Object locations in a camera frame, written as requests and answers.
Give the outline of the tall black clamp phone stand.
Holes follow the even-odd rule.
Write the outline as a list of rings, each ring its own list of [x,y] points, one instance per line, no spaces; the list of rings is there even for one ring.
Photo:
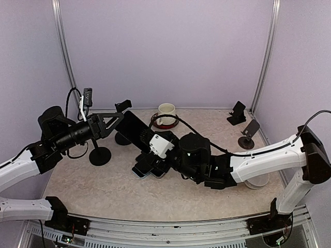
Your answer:
[[[130,100],[125,100],[122,103],[115,104],[116,112],[124,114],[123,121],[121,121],[115,128],[117,131],[115,135],[115,142],[121,146],[127,146],[131,144],[131,141],[127,139],[127,135],[130,136],[129,131],[134,126],[134,114],[130,111],[124,113],[124,111],[130,107],[132,107]]]

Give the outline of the black folding phone stand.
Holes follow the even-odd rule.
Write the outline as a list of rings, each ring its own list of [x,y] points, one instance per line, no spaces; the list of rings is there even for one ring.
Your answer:
[[[230,117],[227,118],[227,121],[233,126],[246,122],[245,109],[246,106],[240,101],[237,101],[232,112],[229,112]]]

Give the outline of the black plate phone stand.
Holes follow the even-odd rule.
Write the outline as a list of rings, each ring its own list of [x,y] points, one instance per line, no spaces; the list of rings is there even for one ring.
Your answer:
[[[253,136],[258,132],[260,124],[253,119],[248,126],[242,132],[242,137],[238,139],[238,144],[240,147],[246,150],[251,150],[254,148]]]

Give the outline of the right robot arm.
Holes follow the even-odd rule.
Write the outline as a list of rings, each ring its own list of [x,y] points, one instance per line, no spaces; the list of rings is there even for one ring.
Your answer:
[[[250,152],[211,154],[209,139],[196,133],[181,138],[172,132],[144,131],[147,150],[136,159],[132,171],[138,177],[160,177],[173,169],[185,179],[211,189],[234,187],[251,178],[286,168],[296,173],[284,191],[274,198],[270,213],[247,220],[249,232],[260,234],[289,225],[295,206],[314,185],[330,178],[330,161],[322,142],[307,126],[274,145]]]

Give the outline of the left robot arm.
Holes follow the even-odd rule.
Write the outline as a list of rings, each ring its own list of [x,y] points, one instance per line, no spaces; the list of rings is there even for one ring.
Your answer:
[[[14,158],[1,164],[1,191],[37,175],[52,170],[66,155],[67,150],[91,140],[94,149],[89,161],[103,166],[111,159],[106,147],[97,140],[108,137],[123,120],[122,112],[91,114],[84,121],[75,122],[65,117],[60,106],[52,106],[38,117],[41,139],[25,146]],[[42,199],[1,199],[1,221],[40,220],[51,228],[67,230],[72,217],[57,197]]]

